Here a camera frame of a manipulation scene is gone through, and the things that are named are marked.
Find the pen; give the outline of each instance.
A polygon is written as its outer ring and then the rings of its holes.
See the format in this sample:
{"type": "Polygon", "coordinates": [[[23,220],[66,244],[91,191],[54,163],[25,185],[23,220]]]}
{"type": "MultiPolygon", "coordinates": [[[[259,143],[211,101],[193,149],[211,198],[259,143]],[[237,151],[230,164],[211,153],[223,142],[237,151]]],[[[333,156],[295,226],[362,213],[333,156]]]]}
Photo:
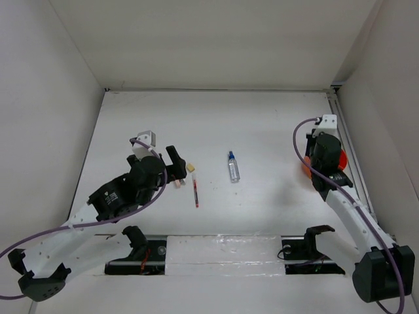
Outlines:
{"type": "Polygon", "coordinates": [[[198,208],[199,207],[198,190],[196,189],[196,177],[194,175],[192,176],[192,181],[194,183],[193,185],[194,185],[195,207],[198,208]]]}

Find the white wall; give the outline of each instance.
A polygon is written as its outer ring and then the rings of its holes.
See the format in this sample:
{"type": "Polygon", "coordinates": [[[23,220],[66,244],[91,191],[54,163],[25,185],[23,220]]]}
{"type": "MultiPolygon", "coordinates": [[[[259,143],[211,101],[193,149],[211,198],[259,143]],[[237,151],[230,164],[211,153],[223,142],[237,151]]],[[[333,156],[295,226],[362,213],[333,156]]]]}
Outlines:
{"type": "Polygon", "coordinates": [[[103,87],[328,88],[376,0],[51,0],[103,87]]]}
{"type": "MultiPolygon", "coordinates": [[[[47,0],[0,1],[0,249],[69,212],[103,92],[47,0]]],[[[0,294],[19,292],[0,261],[0,294]]],[[[30,300],[0,301],[27,313],[30,300]]]]}
{"type": "MultiPolygon", "coordinates": [[[[357,71],[339,91],[379,221],[419,259],[419,2],[384,1],[357,71]]],[[[414,298],[419,302],[419,263],[414,298]]]]}

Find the clear plastic bottle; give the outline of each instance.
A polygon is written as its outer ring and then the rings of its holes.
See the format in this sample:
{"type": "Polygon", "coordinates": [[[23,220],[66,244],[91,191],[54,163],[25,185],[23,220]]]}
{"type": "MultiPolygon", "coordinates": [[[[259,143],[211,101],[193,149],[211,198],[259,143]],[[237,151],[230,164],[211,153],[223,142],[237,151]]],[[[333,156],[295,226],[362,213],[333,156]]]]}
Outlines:
{"type": "Polygon", "coordinates": [[[238,182],[240,180],[240,174],[238,172],[237,161],[232,151],[230,151],[230,154],[228,156],[228,170],[230,170],[231,182],[233,183],[238,182]]]}

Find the eraser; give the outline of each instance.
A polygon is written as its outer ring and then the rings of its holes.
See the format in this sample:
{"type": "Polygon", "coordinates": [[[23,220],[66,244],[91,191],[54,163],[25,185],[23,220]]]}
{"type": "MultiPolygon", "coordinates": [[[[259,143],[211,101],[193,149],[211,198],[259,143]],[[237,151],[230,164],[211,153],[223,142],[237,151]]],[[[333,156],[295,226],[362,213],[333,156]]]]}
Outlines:
{"type": "Polygon", "coordinates": [[[189,172],[193,172],[195,167],[192,164],[187,164],[186,169],[188,169],[189,172]]]}

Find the white table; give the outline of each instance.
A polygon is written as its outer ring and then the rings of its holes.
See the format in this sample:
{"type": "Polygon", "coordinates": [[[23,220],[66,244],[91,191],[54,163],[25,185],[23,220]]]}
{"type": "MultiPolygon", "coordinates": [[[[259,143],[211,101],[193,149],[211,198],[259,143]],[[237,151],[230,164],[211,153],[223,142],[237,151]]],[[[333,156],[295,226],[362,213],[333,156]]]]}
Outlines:
{"type": "MultiPolygon", "coordinates": [[[[156,133],[165,160],[164,148],[175,145],[195,165],[200,207],[188,176],[186,186],[169,185],[152,207],[115,225],[174,235],[165,276],[105,276],[96,269],[40,303],[37,313],[381,313],[357,297],[350,278],[285,275],[276,259],[280,235],[302,235],[309,226],[329,224],[349,239],[302,174],[292,145],[301,120],[330,112],[321,92],[106,93],[72,213],[129,170],[128,140],[144,130],[156,133]],[[229,180],[229,150],[242,176],[237,184],[229,180]],[[218,234],[252,236],[185,237],[218,234]]],[[[299,133],[301,152],[311,127],[299,133]]],[[[385,304],[395,309],[398,300],[385,304]]],[[[411,297],[405,313],[416,313],[411,297]]]]}

